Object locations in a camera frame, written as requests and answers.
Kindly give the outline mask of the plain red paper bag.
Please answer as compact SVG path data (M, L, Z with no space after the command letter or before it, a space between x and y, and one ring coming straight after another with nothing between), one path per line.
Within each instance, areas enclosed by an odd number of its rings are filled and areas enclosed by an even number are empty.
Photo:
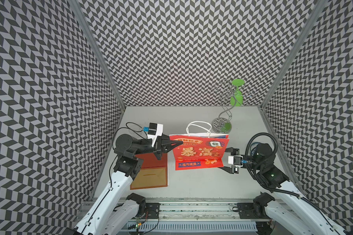
M143 163L139 173L130 185L131 190L161 188L168 186L168 154L163 153L160 160L153 153L138 154Z

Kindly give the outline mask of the red printed paper bag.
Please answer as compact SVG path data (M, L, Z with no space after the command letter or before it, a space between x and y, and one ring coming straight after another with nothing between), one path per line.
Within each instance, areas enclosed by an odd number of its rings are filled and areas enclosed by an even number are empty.
M173 149L176 170L223 167L222 158L228 147L228 134L213 133L212 125L205 121L193 121L185 134L172 134L170 139L183 144Z

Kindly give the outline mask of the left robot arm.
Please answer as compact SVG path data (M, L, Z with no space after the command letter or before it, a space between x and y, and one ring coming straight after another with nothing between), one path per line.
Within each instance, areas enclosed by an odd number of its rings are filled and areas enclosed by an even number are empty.
M122 206L117 204L141 170L143 160L137 155L152 153L158 160L164 153L181 146L183 141L171 140L163 134L163 125L150 123L147 138L120 135L115 142L117 161L109 171L109 182L87 214L64 235L116 235L133 218L145 213L146 199L129 195Z

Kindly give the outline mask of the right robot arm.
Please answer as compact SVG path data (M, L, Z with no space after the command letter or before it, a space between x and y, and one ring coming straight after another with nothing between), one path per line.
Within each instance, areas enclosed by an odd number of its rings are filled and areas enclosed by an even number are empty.
M245 153L228 147L229 173L244 168L263 189L264 193L253 199L253 213L274 220L293 235L353 235L325 215L309 200L274 164L278 143L269 133L257 133L250 138Z

